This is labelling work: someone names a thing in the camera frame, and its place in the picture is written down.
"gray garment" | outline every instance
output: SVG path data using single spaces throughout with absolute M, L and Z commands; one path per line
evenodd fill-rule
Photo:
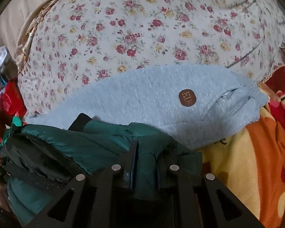
M 191 107 L 181 105 L 178 98 L 184 89 L 196 95 Z M 196 149 L 257 121 L 267 102 L 252 81 L 221 66 L 156 66 L 89 84 L 50 114 L 26 122 L 68 129 L 85 113 L 113 124 L 149 124 Z

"floral fabric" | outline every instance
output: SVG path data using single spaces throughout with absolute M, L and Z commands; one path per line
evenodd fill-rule
M 273 0 L 59 0 L 19 88 L 29 112 L 49 113 L 82 86 L 155 65 L 219 64 L 260 81 L 284 41 Z

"round metal rivet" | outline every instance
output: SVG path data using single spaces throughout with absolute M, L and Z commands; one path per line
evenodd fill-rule
M 176 165 L 176 164 L 171 164 L 171 165 L 170 165 L 170 170 L 177 171 L 177 170 L 179 170 L 179 169 L 180 169 L 179 166 Z
M 83 174 L 79 174 L 76 176 L 77 181 L 82 181 L 83 179 L 85 179 L 85 176 Z
M 119 164 L 113 164 L 111 169 L 116 171 L 116 170 L 120 170 L 122 167 Z
M 208 173 L 206 174 L 206 178 L 210 181 L 213 181 L 215 179 L 215 175 L 213 175 L 212 173 Z

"brown leather patch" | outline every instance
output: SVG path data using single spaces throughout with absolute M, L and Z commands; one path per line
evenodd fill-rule
M 183 106 L 193 106 L 196 103 L 196 96 L 194 92 L 190 89 L 185 89 L 181 91 L 178 95 L 178 98 L 180 99 L 180 103 Z

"plastic bag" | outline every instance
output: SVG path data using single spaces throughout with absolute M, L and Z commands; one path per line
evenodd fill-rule
M 11 61 L 11 55 L 6 46 L 0 47 L 0 74 L 2 73 L 2 69 L 5 65 L 7 65 Z
M 16 114 L 23 118 L 26 111 L 15 81 L 8 82 L 6 87 L 0 91 L 0 122 L 10 126 Z

